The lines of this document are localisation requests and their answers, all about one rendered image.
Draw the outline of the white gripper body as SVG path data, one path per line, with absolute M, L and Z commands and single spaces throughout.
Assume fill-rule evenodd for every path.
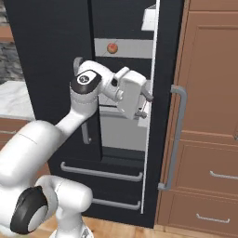
M 123 91 L 122 99 L 117 103 L 117 109 L 127 119 L 133 120 L 139 108 L 139 96 L 141 89 L 146 84 L 146 77 L 135 71 L 126 73 L 120 82 Z

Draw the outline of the grey fridge crisper drawer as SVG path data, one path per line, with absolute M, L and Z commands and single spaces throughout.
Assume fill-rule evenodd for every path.
M 139 120 L 126 119 L 114 106 L 99 106 L 102 145 L 117 149 L 144 151 L 147 128 L 138 126 Z

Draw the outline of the grey fridge shelf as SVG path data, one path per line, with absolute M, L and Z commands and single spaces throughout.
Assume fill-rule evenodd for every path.
M 151 59 L 153 40 L 143 39 L 109 39 L 95 38 L 95 53 L 97 57 Z M 107 50 L 108 44 L 116 44 L 115 53 Z

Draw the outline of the red-orange peach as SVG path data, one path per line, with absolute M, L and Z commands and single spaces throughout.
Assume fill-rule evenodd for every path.
M 118 51 L 118 45 L 116 43 L 109 43 L 107 45 L 107 51 L 111 54 L 115 54 Z

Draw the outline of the black fridge door with bins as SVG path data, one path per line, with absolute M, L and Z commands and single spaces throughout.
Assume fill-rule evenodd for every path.
M 185 0 L 160 0 L 156 52 L 152 79 L 153 101 L 148 128 L 147 168 L 142 227 L 154 225 L 158 184 L 164 157 L 165 138 L 171 102 L 171 85 L 179 47 L 181 19 Z

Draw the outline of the black fridge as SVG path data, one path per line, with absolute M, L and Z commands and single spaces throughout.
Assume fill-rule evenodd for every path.
M 141 30 L 144 10 L 150 6 L 156 5 L 155 28 L 153 32 Z M 156 32 L 159 16 L 160 0 L 91 0 L 93 35 L 95 38 L 109 39 L 143 39 L 153 40 L 151 59 L 132 59 L 132 58 L 112 58 L 97 57 L 95 53 L 94 61 L 106 66 L 112 72 L 116 73 L 123 67 L 128 67 L 146 78 L 153 79 L 154 63 L 156 52 Z M 102 145 L 101 128 L 99 113 L 95 113 L 87 122 L 91 142 L 84 144 L 82 132 L 76 130 L 73 135 L 54 153 L 54 155 L 70 156 L 105 156 L 116 159 L 132 161 L 135 165 L 140 165 L 143 170 L 142 190 L 140 196 L 140 214 L 127 224 L 141 226 L 143 222 L 144 196 L 145 196 L 145 178 L 147 168 L 147 143 L 148 131 L 146 137 L 146 149 L 144 151 L 135 151 L 127 149 L 117 149 L 104 147 Z

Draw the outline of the white fridge door bin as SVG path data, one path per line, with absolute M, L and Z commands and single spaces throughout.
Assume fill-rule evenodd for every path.
M 150 6 L 144 10 L 141 30 L 153 32 L 155 28 L 156 5 Z

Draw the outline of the black freezer drawer front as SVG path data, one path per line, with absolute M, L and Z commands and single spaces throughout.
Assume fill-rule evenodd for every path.
M 115 177 L 100 177 L 76 172 L 76 169 L 88 169 L 99 172 L 137 177 L 143 170 L 132 161 L 99 156 L 54 155 L 48 161 L 52 175 L 82 182 L 95 192 L 119 193 L 140 198 L 142 180 L 132 181 Z
M 112 194 L 107 192 L 97 192 L 94 196 L 96 199 L 115 201 L 119 203 L 132 204 L 136 205 L 139 198 L 131 197 L 125 194 Z M 97 205 L 93 204 L 88 208 L 84 215 L 91 218 L 101 218 L 109 221 L 118 221 L 118 222 L 130 222 L 137 215 L 140 214 L 139 210 L 129 210 L 118 207 L 106 206 L 106 205 Z

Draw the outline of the tall brown cupboard door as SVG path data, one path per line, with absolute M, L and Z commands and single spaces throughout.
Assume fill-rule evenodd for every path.
M 238 144 L 238 0 L 185 0 L 180 49 L 182 137 Z

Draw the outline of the brown drawer front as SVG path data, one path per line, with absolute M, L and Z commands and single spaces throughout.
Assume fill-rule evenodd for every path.
M 238 147 L 181 140 L 172 188 L 181 192 L 238 198 L 238 180 L 214 178 L 209 174 L 210 170 L 217 174 L 238 176 Z
M 16 130 L 18 132 L 22 127 L 24 127 L 27 124 L 28 124 L 27 120 L 0 118 L 0 130 L 5 131 Z M 0 134 L 0 150 L 14 135 Z
M 196 217 L 227 219 L 229 224 Z M 238 202 L 219 200 L 186 192 L 162 192 L 157 223 L 159 225 L 238 238 Z

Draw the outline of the brown wooden wall shelf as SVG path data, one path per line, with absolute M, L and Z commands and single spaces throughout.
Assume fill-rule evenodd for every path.
M 0 42 L 13 42 L 14 38 L 9 26 L 0 26 Z

